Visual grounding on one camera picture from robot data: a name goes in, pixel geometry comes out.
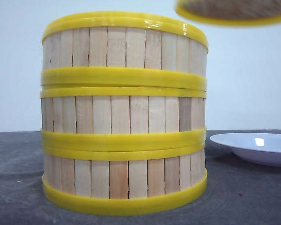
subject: gray countertop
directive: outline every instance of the gray countertop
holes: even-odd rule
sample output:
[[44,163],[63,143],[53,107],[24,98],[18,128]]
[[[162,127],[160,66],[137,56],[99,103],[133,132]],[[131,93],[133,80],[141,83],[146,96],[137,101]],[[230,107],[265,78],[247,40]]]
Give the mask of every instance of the gray countertop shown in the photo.
[[48,202],[41,184],[40,132],[0,132],[0,224],[281,225],[281,168],[245,162],[209,140],[230,132],[239,131],[207,131],[208,184],[202,197],[177,209],[130,217],[81,214]]

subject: plate rim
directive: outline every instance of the plate rim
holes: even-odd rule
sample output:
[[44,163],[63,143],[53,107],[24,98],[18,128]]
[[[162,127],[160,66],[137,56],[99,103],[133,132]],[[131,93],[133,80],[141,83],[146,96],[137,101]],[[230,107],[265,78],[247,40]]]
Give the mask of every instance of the plate rim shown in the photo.
[[219,143],[219,142],[216,142],[216,141],[211,139],[213,136],[225,135],[225,134],[268,134],[268,135],[281,135],[281,134],[276,134],[276,133],[258,133],[258,132],[236,132],[236,133],[216,134],[216,135],[212,135],[212,136],[209,137],[209,140],[211,140],[214,143],[225,145],[225,146],[232,147],[232,148],[238,148],[238,149],[242,149],[242,150],[252,150],[252,151],[258,151],[258,152],[268,152],[268,153],[279,153],[279,154],[281,154],[281,151],[258,150],[258,149],[253,149],[253,148],[238,147],[238,146],[235,146],[235,145]]

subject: yellow plastic ring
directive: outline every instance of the yellow plastic ring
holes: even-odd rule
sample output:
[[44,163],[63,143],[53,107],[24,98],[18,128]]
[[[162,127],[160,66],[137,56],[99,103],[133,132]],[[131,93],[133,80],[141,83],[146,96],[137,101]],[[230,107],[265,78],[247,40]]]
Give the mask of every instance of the yellow plastic ring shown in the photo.
[[167,195],[134,199],[102,199],[72,195],[51,187],[44,180],[44,176],[42,180],[46,198],[62,208],[97,215],[128,216],[170,210],[196,200],[206,190],[207,171],[205,171],[203,180],[185,190]]
[[69,134],[42,130],[43,145],[74,151],[149,151],[202,143],[206,128],[153,134]]
[[43,90],[41,98],[65,96],[177,96],[206,98],[206,92],[183,88],[160,87],[76,87]]
[[80,27],[102,26],[136,27],[161,30],[194,39],[208,48],[208,42],[205,34],[198,28],[183,21],[160,15],[120,11],[86,12],[59,18],[51,22],[46,27],[42,43],[47,36],[63,30]]
[[60,149],[43,145],[43,151],[54,156],[62,158],[72,158],[80,160],[96,161],[133,161],[149,160],[159,158],[170,158],[191,154],[202,150],[205,147],[204,142],[174,149],[149,150],[149,151],[79,151]]
[[273,16],[269,18],[263,18],[263,19],[253,19],[253,20],[223,20],[223,19],[205,17],[192,13],[189,10],[187,10],[184,7],[184,3],[189,1],[190,0],[178,0],[175,6],[176,13],[185,18],[198,21],[201,23],[209,23],[209,24],[225,25],[225,26],[258,26],[258,25],[267,25],[267,24],[281,22],[281,15]]
[[60,67],[42,72],[46,89],[68,85],[165,87],[206,91],[206,78],[184,72],[126,67]]

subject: wooden slat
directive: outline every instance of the wooden slat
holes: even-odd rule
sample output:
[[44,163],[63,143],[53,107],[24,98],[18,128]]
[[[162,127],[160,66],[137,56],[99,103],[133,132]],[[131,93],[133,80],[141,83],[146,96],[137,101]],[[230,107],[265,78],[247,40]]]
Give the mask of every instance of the wooden slat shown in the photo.
[[59,67],[71,67],[73,57],[73,30],[60,33]]
[[[45,101],[45,121],[46,121],[46,130],[47,131],[53,131],[53,101],[51,97],[43,98]],[[44,163],[44,166],[46,167],[45,170],[45,177],[48,183],[53,186],[53,166],[52,166],[52,156],[49,154],[46,154],[44,160],[46,161]]]
[[206,48],[199,42],[190,39],[189,43],[189,72],[203,75],[204,73],[204,51]]
[[206,66],[207,66],[207,49],[203,47],[203,71],[202,76],[206,77]]
[[[63,132],[62,126],[62,97],[53,98],[53,113],[54,113],[54,132]],[[52,157],[52,177],[53,187],[57,190],[62,190],[61,184],[61,158],[58,156]]]
[[203,160],[204,157],[204,149],[194,152],[191,154],[191,179],[192,186],[198,183],[201,179],[203,179],[202,171],[203,171]]
[[162,33],[146,29],[145,68],[161,69]]
[[89,27],[73,30],[73,67],[89,65]]
[[[161,69],[162,33],[146,29],[145,68]],[[164,97],[148,98],[149,133],[165,132]],[[164,159],[148,160],[148,197],[164,194]]]
[[[144,68],[146,30],[127,28],[126,67]],[[130,96],[130,132],[148,133],[148,97]],[[147,161],[129,161],[129,198],[148,196]]]
[[[199,105],[200,105],[200,127],[204,128],[205,127],[205,98],[199,98]],[[201,168],[200,168],[200,173],[201,173],[201,179],[204,178],[205,175],[205,150],[201,150]]]
[[[93,96],[94,134],[111,134],[111,97]],[[109,162],[91,162],[91,194],[109,198]]]
[[200,98],[193,97],[191,103],[191,127],[192,130],[196,130],[202,127],[202,113],[200,110]]
[[[150,96],[148,102],[149,133],[165,132],[165,99]],[[148,160],[148,197],[164,194],[164,159]]]
[[[179,130],[191,130],[191,97],[179,97]],[[186,189],[191,186],[191,156],[180,157],[180,189]]]
[[46,130],[46,106],[45,106],[45,98],[41,98],[41,104],[42,104],[42,129]]
[[[162,70],[177,70],[177,35],[162,32]],[[165,97],[165,132],[179,131],[179,99]],[[165,159],[165,193],[180,190],[179,157]]]
[[[177,71],[188,73],[189,38],[177,36]],[[179,131],[191,129],[191,98],[179,98]],[[180,190],[191,186],[191,155],[180,156]]]
[[[89,65],[89,28],[73,30],[73,67]],[[93,131],[93,102],[91,96],[76,97],[77,133],[89,134]],[[91,195],[91,162],[75,160],[75,191],[77,195]]]
[[[107,66],[126,66],[126,28],[107,29]],[[111,132],[130,133],[129,96],[111,97]],[[111,198],[128,198],[128,161],[109,162],[109,192]]]
[[107,27],[91,27],[89,31],[89,65],[106,66]]
[[43,43],[43,70],[50,68],[51,57],[51,36],[48,36]]
[[75,190],[77,195],[91,195],[90,165],[89,160],[75,160]]
[[93,97],[76,97],[76,121],[78,134],[93,133]]
[[107,29],[107,66],[126,66],[125,27],[108,27]]
[[59,67],[60,32],[51,35],[50,68]]
[[[76,133],[75,97],[62,98],[63,132]],[[74,160],[61,159],[62,191],[75,194],[75,166]]]
[[177,71],[188,73],[189,38],[177,36]]
[[126,67],[144,68],[146,30],[127,28],[126,41]]

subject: bamboo steamer lid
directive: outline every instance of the bamboo steamer lid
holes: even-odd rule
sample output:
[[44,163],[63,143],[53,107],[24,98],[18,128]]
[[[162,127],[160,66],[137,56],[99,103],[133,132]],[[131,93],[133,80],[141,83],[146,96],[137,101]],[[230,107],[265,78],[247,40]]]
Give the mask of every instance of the bamboo steamer lid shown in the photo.
[[281,22],[281,0],[178,0],[175,11],[191,20],[226,26]]

